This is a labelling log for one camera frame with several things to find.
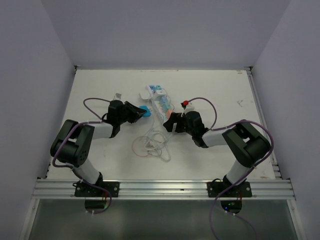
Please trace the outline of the blue adapter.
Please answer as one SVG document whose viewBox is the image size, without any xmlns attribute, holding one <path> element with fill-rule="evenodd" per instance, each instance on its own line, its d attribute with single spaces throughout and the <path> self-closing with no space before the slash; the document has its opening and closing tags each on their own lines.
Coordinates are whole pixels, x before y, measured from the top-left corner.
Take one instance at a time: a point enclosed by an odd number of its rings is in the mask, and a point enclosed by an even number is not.
<svg viewBox="0 0 320 240">
<path fill-rule="evenodd" d="M 150 117 L 152 115 L 151 110 L 150 110 L 150 108 L 148 106 L 141 105 L 139 108 L 144 110 L 144 113 L 142 115 L 143 118 L 148 118 L 148 117 Z"/>
</svg>

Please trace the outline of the orange charger plug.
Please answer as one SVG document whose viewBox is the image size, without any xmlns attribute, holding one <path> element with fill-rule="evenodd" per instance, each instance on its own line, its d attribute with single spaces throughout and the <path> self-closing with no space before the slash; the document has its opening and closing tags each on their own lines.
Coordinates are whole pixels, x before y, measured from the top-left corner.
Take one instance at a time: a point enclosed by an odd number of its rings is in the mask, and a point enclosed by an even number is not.
<svg viewBox="0 0 320 240">
<path fill-rule="evenodd" d="M 165 116 L 166 116 L 166 118 L 167 118 L 168 120 L 170 119 L 172 112 L 173 112 L 173 110 L 172 110 L 171 108 L 168 109 L 168 110 L 165 112 Z"/>
</svg>

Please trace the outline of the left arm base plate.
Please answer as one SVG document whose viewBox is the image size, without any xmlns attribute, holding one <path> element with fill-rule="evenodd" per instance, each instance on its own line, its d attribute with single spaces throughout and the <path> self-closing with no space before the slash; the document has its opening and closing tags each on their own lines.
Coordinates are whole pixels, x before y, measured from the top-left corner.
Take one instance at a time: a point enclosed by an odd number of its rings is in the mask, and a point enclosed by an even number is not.
<svg viewBox="0 0 320 240">
<path fill-rule="evenodd" d="M 118 181 L 102 181 L 99 186 L 91 186 L 87 183 L 78 181 L 72 184 L 75 187 L 75 197 L 112 197 L 117 198 L 120 190 L 120 183 Z"/>
</svg>

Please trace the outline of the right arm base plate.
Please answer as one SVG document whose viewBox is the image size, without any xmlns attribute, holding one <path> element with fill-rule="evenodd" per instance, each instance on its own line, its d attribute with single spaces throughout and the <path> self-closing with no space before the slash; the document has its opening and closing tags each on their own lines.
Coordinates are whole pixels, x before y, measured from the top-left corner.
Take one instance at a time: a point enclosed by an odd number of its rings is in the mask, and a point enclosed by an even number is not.
<svg viewBox="0 0 320 240">
<path fill-rule="evenodd" d="M 251 185 L 248 181 L 231 187 L 226 181 L 216 178 L 206 183 L 206 189 L 209 198 L 251 198 L 253 196 Z"/>
</svg>

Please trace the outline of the white power strip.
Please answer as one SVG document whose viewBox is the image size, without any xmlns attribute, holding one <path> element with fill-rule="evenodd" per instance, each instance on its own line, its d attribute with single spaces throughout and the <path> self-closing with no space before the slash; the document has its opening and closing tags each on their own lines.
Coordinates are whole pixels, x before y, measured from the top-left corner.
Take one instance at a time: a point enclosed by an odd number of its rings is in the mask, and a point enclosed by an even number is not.
<svg viewBox="0 0 320 240">
<path fill-rule="evenodd" d="M 171 103 L 171 98 L 168 96 L 167 91 L 156 84 L 147 85 L 146 90 L 148 91 L 152 107 L 161 122 L 164 123 L 169 120 L 174 111 L 174 106 Z"/>
</svg>

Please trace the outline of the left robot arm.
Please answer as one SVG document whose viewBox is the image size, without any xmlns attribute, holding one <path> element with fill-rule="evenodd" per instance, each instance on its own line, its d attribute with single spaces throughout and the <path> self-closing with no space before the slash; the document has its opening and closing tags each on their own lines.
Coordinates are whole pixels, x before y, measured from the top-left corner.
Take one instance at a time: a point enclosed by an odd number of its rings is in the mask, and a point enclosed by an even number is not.
<svg viewBox="0 0 320 240">
<path fill-rule="evenodd" d="M 55 168 L 68 168 L 86 184 L 92 196 L 103 193 L 102 174 L 89 160 L 93 140 L 114 138 L 124 123 L 133 124 L 147 113 L 146 109 L 134 106 L 128 101 L 107 101 L 107 113 L 96 115 L 96 121 L 78 122 L 67 119 L 60 128 L 51 147 L 52 165 Z"/>
</svg>

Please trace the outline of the white adapter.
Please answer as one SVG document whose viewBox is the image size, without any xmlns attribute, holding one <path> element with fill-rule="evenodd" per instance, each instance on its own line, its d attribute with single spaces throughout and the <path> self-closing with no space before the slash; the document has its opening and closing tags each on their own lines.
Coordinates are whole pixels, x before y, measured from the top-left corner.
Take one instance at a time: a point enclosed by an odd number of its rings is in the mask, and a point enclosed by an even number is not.
<svg viewBox="0 0 320 240">
<path fill-rule="evenodd" d="M 139 96 L 142 100 L 145 100 L 145 101 L 150 99 L 150 93 L 148 91 L 141 91 L 139 93 Z"/>
</svg>

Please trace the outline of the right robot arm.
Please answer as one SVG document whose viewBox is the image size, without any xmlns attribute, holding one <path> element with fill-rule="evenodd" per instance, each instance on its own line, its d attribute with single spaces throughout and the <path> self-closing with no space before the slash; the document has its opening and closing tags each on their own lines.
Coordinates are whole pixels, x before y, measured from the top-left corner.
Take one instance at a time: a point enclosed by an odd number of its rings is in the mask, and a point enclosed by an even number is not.
<svg viewBox="0 0 320 240">
<path fill-rule="evenodd" d="M 168 132 L 187 133 L 196 146 L 210 148 L 228 146 L 235 162 L 222 179 L 222 189 L 227 196 L 235 196 L 249 173 L 270 156 L 274 140 L 262 125 L 251 120 L 240 120 L 226 127 L 209 129 L 203 124 L 200 113 L 173 112 L 163 123 Z"/>
</svg>

